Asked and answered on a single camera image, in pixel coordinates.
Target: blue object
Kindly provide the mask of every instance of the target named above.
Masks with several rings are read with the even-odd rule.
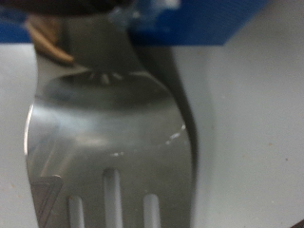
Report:
[[[0,44],[30,43],[29,34],[23,27],[26,17],[21,11],[0,7]]]
[[[165,10],[154,25],[139,20],[129,30],[140,46],[224,45],[268,0],[181,0]]]

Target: spatula slot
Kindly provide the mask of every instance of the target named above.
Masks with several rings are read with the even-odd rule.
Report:
[[[160,202],[155,194],[143,199],[144,228],[161,228]]]
[[[80,197],[68,198],[68,212],[70,228],[85,228],[84,206]]]
[[[104,171],[104,207],[106,228],[123,228],[120,174],[116,169]]]

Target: white wall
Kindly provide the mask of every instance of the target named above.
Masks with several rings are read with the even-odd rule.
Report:
[[[176,47],[199,139],[195,227],[304,219],[304,1],[273,1],[224,47]]]

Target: hand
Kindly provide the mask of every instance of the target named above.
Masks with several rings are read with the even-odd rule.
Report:
[[[60,25],[56,18],[30,15],[26,27],[38,52],[59,63],[72,65],[74,57],[57,47]]]

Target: slotted spatula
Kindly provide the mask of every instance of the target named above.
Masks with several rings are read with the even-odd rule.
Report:
[[[172,95],[102,16],[66,27],[89,69],[48,78],[64,67],[39,65],[26,154],[40,228],[190,227],[191,146]]]

